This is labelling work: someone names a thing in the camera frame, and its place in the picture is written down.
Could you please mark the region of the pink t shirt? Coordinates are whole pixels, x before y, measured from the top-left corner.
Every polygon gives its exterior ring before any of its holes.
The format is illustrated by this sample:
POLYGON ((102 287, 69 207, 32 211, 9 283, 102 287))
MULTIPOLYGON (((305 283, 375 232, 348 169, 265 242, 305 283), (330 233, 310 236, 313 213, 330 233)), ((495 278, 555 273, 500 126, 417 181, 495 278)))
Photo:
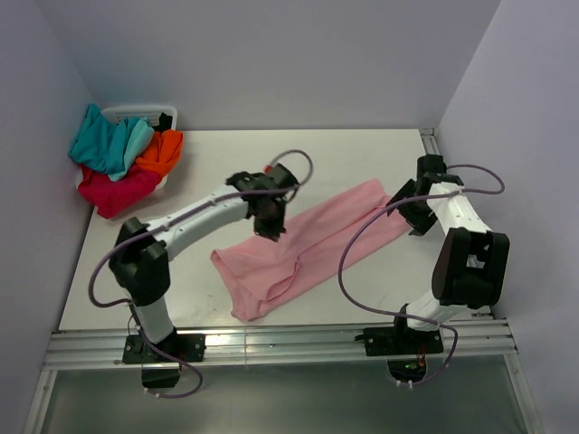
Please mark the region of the pink t shirt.
POLYGON ((287 220, 277 242, 254 235, 214 250, 231 315, 251 322, 334 277, 347 243, 389 201, 380 181, 370 179, 287 220))

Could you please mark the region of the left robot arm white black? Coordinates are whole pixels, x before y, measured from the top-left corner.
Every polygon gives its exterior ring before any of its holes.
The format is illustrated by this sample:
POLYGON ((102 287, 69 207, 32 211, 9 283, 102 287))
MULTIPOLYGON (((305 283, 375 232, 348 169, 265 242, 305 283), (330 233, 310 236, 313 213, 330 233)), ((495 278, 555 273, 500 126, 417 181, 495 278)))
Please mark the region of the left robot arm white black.
POLYGON ((148 355, 165 361, 185 352, 166 306, 171 261, 206 236, 241 220, 253 220, 256 235, 278 241, 285 232, 286 194, 298 188, 293 173, 277 163, 260 173, 236 173, 203 200, 164 219, 131 218, 123 223, 116 241, 123 249, 109 260, 109 269, 131 300, 148 355))

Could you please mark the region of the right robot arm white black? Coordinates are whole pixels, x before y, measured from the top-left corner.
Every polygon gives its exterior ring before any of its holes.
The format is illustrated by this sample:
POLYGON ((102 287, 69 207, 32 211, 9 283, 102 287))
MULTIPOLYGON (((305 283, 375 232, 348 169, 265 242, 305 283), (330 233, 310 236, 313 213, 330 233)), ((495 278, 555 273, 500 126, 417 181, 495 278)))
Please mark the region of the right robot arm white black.
POLYGON ((417 160, 416 178, 409 180, 390 203, 423 236, 436 223, 444 241, 433 268, 431 288, 404 305, 394 320, 391 342, 401 353, 422 349, 442 351, 440 324, 466 311, 494 306, 501 295, 510 241, 477 215, 464 183, 448 173, 442 156, 417 160))

